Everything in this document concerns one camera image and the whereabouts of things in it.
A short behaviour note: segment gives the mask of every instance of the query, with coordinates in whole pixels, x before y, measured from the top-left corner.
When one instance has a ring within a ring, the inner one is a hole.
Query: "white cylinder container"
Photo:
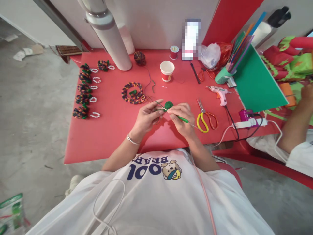
[[[126,47],[127,53],[133,54],[135,52],[135,47],[133,44],[133,40],[131,39],[131,35],[129,30],[126,28],[125,24],[119,23],[117,24],[118,30],[120,31],[120,34],[122,36],[124,45]]]
[[[86,10],[89,24],[93,27],[117,68],[122,71],[130,70],[132,63],[113,15],[106,8],[105,3],[101,0],[79,0],[79,3]]]
[[[254,37],[252,39],[251,44],[253,46],[258,45],[259,42],[261,42],[271,31],[272,27],[268,23],[261,22],[253,34]]]

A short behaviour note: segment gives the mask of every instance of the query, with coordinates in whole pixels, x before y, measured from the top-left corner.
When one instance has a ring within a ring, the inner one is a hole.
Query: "green cup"
[[[217,84],[224,84],[227,80],[233,76],[235,73],[231,74],[227,71],[226,67],[222,68],[222,70],[216,75],[215,81]]]

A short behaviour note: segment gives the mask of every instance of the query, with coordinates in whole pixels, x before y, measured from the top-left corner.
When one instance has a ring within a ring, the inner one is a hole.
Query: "red-handled scissors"
[[[200,81],[204,81],[205,80],[205,77],[204,77],[204,72],[207,72],[207,74],[209,75],[209,78],[211,79],[215,79],[215,73],[213,71],[210,71],[209,69],[207,68],[201,68],[201,72],[198,73],[198,78]]]

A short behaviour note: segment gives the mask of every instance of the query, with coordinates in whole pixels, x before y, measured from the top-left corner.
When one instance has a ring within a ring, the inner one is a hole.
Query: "plastic bag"
[[[201,62],[205,67],[213,69],[221,58],[221,48],[216,43],[208,47],[201,45]]]
[[[217,44],[221,48],[221,58],[219,62],[216,64],[214,70],[220,69],[221,67],[224,67],[227,64],[227,61],[231,56],[232,51],[232,43],[218,42]]]

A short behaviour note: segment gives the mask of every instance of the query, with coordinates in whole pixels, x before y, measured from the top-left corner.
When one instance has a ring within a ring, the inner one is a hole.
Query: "glue gun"
[[[221,106],[225,106],[227,104],[225,94],[231,92],[218,86],[207,86],[207,88],[209,88],[210,91],[217,93],[217,98],[220,98],[221,100]]]

